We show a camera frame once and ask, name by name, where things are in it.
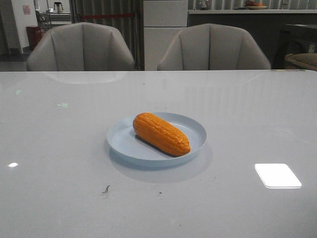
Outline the orange corn cob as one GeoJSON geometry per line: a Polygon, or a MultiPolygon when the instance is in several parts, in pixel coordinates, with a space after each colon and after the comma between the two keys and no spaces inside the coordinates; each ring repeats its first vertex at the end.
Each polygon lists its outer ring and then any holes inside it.
{"type": "Polygon", "coordinates": [[[138,114],[133,128],[141,139],[172,156],[191,151],[189,139],[181,130],[152,113],[138,114]]]}

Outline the light blue round plate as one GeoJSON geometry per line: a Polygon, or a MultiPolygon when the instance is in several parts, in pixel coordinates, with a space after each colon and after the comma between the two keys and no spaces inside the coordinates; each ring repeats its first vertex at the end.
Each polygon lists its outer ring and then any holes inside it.
{"type": "Polygon", "coordinates": [[[110,147],[119,157],[132,164],[150,168],[178,166],[197,157],[207,139],[205,128],[194,119],[183,115],[167,112],[154,112],[154,114],[177,127],[187,136],[191,146],[190,153],[180,157],[171,156],[142,140],[134,132],[133,120],[136,115],[132,115],[118,121],[107,134],[110,147]]]}

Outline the right beige upholstered chair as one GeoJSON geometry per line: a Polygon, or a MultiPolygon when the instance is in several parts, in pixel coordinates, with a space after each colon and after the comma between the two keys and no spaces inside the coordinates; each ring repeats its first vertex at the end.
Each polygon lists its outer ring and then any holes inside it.
{"type": "Polygon", "coordinates": [[[177,32],[157,69],[267,70],[270,62],[248,31],[209,23],[177,32]]]}

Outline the beige upholstered chair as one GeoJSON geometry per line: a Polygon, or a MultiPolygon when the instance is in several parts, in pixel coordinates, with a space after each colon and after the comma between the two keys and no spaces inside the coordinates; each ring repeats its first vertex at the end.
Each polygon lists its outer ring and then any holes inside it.
{"type": "Polygon", "coordinates": [[[26,63],[28,71],[130,71],[134,58],[118,29],[80,22],[47,31],[26,63]]]}
{"type": "Polygon", "coordinates": [[[177,32],[157,69],[267,70],[270,62],[248,31],[209,23],[177,32]]]}

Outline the white cabinet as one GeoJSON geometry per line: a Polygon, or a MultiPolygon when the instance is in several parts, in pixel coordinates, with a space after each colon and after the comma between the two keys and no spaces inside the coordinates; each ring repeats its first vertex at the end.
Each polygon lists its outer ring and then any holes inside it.
{"type": "Polygon", "coordinates": [[[143,1],[144,65],[154,71],[173,35],[187,27],[186,0],[143,1]]]}

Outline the left beige upholstered chair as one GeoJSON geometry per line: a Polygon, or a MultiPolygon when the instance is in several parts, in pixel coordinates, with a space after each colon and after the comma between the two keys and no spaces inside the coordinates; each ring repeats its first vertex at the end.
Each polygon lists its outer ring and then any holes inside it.
{"type": "Polygon", "coordinates": [[[130,71],[134,58],[118,29],[80,22],[47,31],[26,63],[28,71],[130,71]]]}

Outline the fruit bowl on counter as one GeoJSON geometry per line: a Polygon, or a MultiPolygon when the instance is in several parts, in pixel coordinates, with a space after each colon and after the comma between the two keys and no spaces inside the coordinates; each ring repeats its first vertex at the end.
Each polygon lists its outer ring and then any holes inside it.
{"type": "Polygon", "coordinates": [[[244,7],[246,7],[249,10],[261,10],[261,9],[266,9],[267,8],[267,6],[264,5],[263,3],[257,2],[257,1],[254,1],[254,0],[245,1],[244,7]]]}

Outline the dark grey counter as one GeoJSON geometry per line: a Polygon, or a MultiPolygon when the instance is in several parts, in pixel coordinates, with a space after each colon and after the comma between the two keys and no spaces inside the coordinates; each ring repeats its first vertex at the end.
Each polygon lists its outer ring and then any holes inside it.
{"type": "Polygon", "coordinates": [[[247,30],[274,69],[286,67],[284,57],[307,53],[317,45],[316,10],[191,10],[188,26],[214,23],[247,30]]]}

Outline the red box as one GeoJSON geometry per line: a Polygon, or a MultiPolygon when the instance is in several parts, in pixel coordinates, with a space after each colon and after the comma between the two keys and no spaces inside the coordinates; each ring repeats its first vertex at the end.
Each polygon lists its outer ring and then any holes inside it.
{"type": "Polygon", "coordinates": [[[26,27],[30,50],[34,50],[42,38],[41,28],[39,26],[26,27]]]}

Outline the beige cushion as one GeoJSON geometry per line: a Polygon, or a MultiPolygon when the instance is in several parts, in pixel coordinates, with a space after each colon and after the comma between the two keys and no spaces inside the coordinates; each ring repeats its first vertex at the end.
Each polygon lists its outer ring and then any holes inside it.
{"type": "Polygon", "coordinates": [[[317,70],[317,54],[305,53],[305,54],[287,54],[285,56],[287,69],[308,69],[317,70]]]}

